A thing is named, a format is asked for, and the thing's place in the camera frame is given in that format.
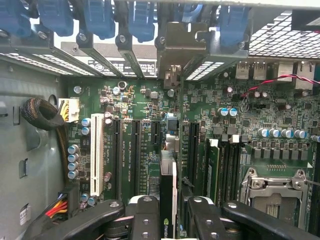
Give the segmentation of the short black expansion slot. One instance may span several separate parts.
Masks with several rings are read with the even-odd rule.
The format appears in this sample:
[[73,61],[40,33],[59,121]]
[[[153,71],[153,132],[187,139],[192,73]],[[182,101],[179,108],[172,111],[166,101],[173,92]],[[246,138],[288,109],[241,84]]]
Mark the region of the short black expansion slot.
[[151,121],[151,144],[160,144],[161,122],[159,120]]

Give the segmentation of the black RAM slot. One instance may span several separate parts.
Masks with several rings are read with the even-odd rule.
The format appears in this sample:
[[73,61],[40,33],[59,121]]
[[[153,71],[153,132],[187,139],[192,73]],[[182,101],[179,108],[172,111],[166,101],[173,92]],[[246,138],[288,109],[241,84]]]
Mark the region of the black RAM slot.
[[227,143],[223,142],[222,143],[222,148],[221,148],[221,201],[223,202],[225,200],[225,176],[226,176],[226,170],[227,170],[227,160],[226,160],[226,155],[228,153],[227,150]]
[[234,183],[233,183],[233,200],[238,198],[238,188],[239,188],[239,171],[240,171],[240,162],[241,162],[241,144],[237,143],[234,147],[235,157],[234,157]]
[[228,181],[227,181],[227,195],[226,199],[230,200],[232,195],[232,178],[233,178],[233,165],[234,165],[234,148],[233,145],[229,145],[229,162],[228,162]]

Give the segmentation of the metal CPU socket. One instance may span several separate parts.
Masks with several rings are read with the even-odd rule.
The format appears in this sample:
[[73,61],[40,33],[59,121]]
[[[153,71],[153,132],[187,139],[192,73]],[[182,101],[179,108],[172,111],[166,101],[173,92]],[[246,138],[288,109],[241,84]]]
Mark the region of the metal CPU socket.
[[309,219],[306,180],[302,169],[290,177],[267,177],[258,175],[255,168],[249,167],[242,179],[238,200],[306,231]]

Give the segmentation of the white PCI slot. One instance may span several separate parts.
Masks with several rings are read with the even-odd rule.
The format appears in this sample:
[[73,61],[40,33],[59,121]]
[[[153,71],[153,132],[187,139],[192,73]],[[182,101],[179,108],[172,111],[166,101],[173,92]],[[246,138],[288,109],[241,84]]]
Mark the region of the white PCI slot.
[[103,191],[104,114],[91,114],[90,133],[90,195]]

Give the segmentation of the blue slot retention clip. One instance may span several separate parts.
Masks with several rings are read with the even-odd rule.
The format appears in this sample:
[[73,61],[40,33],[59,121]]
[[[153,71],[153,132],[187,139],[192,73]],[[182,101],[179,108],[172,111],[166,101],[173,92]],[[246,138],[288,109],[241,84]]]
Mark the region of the blue slot retention clip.
[[111,0],[84,0],[87,30],[101,40],[115,37],[116,24]]
[[0,30],[17,37],[31,35],[29,11],[20,0],[0,0]]
[[74,18],[68,0],[37,0],[41,23],[60,37],[73,34]]
[[232,47],[244,40],[248,25],[249,7],[222,5],[219,11],[218,26],[222,47]]
[[154,39],[154,10],[155,3],[150,1],[136,1],[133,4],[133,34],[139,43]]

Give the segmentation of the black open PC case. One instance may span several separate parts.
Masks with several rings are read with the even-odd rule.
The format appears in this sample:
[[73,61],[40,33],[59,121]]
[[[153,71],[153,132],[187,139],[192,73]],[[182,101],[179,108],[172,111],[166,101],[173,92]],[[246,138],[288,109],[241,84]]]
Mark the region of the black open PC case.
[[[68,0],[73,34],[63,37],[42,24],[38,0],[20,1],[31,35],[0,29],[0,240],[24,240],[41,216],[58,225],[86,211],[79,210],[79,186],[69,177],[72,122],[60,115],[58,99],[70,99],[74,78],[164,83],[158,76],[158,37],[166,23],[208,28],[197,37],[206,41],[206,52],[184,83],[208,81],[229,69],[239,80],[281,79],[298,90],[320,82],[320,0],[111,0],[115,36],[104,40],[87,30],[85,0]],[[135,2],[154,3],[151,41],[139,43],[133,35]],[[220,42],[221,6],[250,8],[243,41],[231,47]],[[124,204],[126,217],[142,196],[154,197],[134,196]],[[198,240],[163,239],[159,201],[158,210],[160,240]],[[129,240],[127,228],[112,223],[96,240]]]

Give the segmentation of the white power connector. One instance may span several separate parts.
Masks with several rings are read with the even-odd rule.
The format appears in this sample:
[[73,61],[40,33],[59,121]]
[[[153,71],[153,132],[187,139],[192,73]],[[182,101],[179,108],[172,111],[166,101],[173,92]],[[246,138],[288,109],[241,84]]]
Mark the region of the white power connector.
[[59,114],[65,123],[74,123],[79,121],[80,100],[76,98],[59,98]]

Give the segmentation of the green motherboard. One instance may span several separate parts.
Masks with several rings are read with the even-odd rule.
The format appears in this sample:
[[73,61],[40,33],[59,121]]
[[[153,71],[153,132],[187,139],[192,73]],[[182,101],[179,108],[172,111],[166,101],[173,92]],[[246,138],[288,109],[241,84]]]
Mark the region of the green motherboard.
[[[217,139],[219,153],[216,206],[234,196],[235,146],[241,144],[237,200],[250,167],[262,177],[291,177],[305,171],[308,186],[309,233],[320,237],[320,82],[309,90],[296,89],[283,79],[240,80],[234,69],[200,83],[184,82],[183,157],[180,201],[181,238],[188,236],[188,199],[207,197],[207,139]],[[174,103],[164,83],[151,79],[73,78],[70,99],[79,99],[79,120],[69,126],[69,178],[78,184],[78,209],[83,212],[105,200],[116,199],[113,186],[113,120],[122,126],[121,200],[129,204],[149,195],[160,204],[160,159],[165,146],[164,114]],[[104,115],[103,187],[100,196],[91,188],[91,114]],[[133,193],[132,121],[140,120],[139,194]],[[151,121],[160,121],[160,144],[151,144]],[[190,122],[199,123],[195,185],[188,179]],[[225,192],[222,201],[222,145],[226,142]],[[231,197],[227,200],[230,144],[233,145]]]

